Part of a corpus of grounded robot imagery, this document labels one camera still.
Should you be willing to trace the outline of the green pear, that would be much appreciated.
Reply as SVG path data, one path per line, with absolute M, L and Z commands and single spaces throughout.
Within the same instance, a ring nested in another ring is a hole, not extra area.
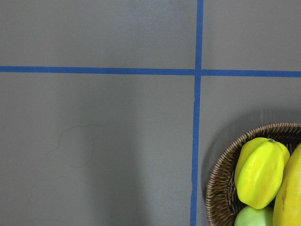
M 236 216 L 234 226 L 272 226 L 273 209 L 265 207 L 255 209 L 250 206 L 244 207 Z

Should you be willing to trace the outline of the brown wicker basket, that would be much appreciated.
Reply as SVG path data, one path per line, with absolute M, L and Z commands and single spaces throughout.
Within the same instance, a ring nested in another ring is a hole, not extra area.
M 238 199 L 234 184 L 235 168 L 242 146 L 253 138 L 274 138 L 292 154 L 301 143 L 301 124 L 278 122 L 259 126 L 235 139 L 219 156 L 206 185 L 206 215 L 211 226 L 233 226 L 246 206 Z

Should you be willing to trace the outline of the large yellow banana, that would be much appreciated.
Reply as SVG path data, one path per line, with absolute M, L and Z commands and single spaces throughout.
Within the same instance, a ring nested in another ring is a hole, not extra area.
M 301 146 L 293 151 L 284 170 L 273 210 L 274 226 L 301 224 Z

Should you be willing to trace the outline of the yellow starfruit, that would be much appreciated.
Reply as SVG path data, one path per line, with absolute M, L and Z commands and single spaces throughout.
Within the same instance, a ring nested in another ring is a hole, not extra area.
M 257 137 L 241 149 L 234 182 L 239 200 L 263 209 L 275 197 L 290 158 L 287 147 L 271 138 Z

